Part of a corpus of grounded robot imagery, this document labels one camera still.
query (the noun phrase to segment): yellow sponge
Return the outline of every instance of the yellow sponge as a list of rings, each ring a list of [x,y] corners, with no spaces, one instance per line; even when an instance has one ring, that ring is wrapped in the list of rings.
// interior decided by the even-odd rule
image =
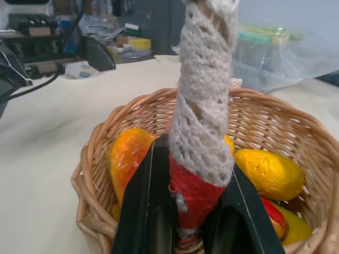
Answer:
[[[150,39],[130,39],[128,40],[128,44],[140,50],[150,49],[151,46]]]

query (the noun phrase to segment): red and yellow fruit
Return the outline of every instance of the red and yellow fruit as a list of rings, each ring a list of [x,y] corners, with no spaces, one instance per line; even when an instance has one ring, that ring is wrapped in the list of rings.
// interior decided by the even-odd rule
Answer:
[[[281,239],[284,236],[286,230],[286,220],[284,216],[276,207],[274,207],[274,205],[272,205],[263,197],[261,197],[261,201],[263,202],[266,212],[270,217],[276,234],[278,235],[279,239]]]
[[[283,245],[293,244],[302,240],[308,239],[312,235],[312,229],[301,218],[292,212],[280,207],[278,204],[271,204],[281,212],[286,220],[286,232],[282,238]]]

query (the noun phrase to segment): yellow mango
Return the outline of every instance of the yellow mango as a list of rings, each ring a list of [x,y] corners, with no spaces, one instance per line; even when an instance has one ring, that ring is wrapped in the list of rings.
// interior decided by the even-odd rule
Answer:
[[[258,193],[265,198],[291,200],[300,194],[305,184],[301,168],[284,156],[243,149],[236,152],[234,159]]]
[[[286,232],[282,238],[283,245],[293,244],[302,240],[308,239],[312,235],[312,229],[310,226],[297,217],[292,212],[282,208],[276,203],[271,202],[281,212],[286,220]]]

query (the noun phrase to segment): white table surface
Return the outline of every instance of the white table surface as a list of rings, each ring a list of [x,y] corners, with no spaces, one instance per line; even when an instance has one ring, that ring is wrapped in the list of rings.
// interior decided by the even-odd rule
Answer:
[[[80,150],[114,108],[175,87],[179,76],[179,64],[163,56],[99,77],[60,77],[10,101],[0,120],[0,253],[90,254],[70,183]],[[337,139],[338,95],[339,88],[315,80],[273,93],[320,119]]]

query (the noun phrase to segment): fake fruit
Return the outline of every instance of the fake fruit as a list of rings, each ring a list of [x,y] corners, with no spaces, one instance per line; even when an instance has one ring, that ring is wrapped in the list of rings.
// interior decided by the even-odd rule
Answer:
[[[284,236],[286,229],[286,220],[284,216],[268,200],[264,199],[263,197],[260,198],[263,202],[267,214],[270,217],[276,234],[278,235],[279,239],[281,239]]]
[[[119,205],[119,203],[116,203],[112,207],[112,215],[113,215],[113,219],[115,219],[115,221],[119,220],[119,216],[120,216],[120,205]]]
[[[291,200],[300,194],[305,184],[301,168],[284,156],[243,149],[235,153],[234,159],[263,197]]]
[[[156,136],[138,128],[122,132],[109,151],[110,175],[121,205],[127,183],[144,159]]]
[[[231,155],[234,155],[235,145],[233,143],[233,140],[228,135],[225,135],[224,140],[225,140],[226,144],[228,144],[228,146],[229,146],[229,150],[231,152]]]
[[[286,233],[282,238],[283,245],[306,240],[312,235],[312,229],[305,221],[292,212],[280,207],[278,204],[273,202],[271,202],[271,204],[282,213],[286,220]]]

